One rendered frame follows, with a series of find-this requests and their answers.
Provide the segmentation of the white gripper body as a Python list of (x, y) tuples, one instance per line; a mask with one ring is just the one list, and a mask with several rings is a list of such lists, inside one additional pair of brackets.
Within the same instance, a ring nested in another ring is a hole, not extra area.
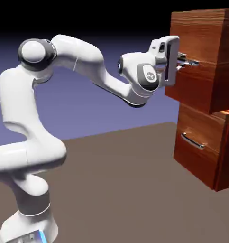
[(173, 86), (175, 84), (177, 72), (176, 68), (179, 51), (179, 37), (168, 36), (166, 47), (167, 66), (165, 69), (165, 86)]

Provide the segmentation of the wooden drawer front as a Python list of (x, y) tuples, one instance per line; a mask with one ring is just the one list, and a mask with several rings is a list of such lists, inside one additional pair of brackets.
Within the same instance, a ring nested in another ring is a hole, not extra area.
[[(211, 189), (215, 184), (228, 120), (229, 112), (209, 115), (188, 105), (179, 105), (174, 159)], [(181, 138), (182, 132), (206, 147), (203, 150), (195, 148)]]
[(205, 113), (229, 109), (225, 64), (229, 60), (226, 9), (173, 12), (170, 33), (180, 38), (179, 51), (198, 66), (185, 66), (166, 95)]

